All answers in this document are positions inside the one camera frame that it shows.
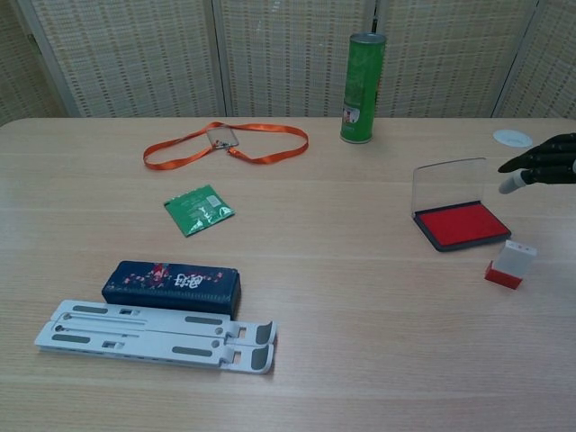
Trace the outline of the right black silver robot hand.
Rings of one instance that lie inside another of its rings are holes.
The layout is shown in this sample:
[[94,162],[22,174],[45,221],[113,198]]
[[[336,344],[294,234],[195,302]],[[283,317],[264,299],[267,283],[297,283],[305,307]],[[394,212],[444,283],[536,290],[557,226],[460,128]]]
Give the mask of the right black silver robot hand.
[[575,184],[575,133],[559,134],[499,167],[511,176],[499,186],[501,194],[533,184]]

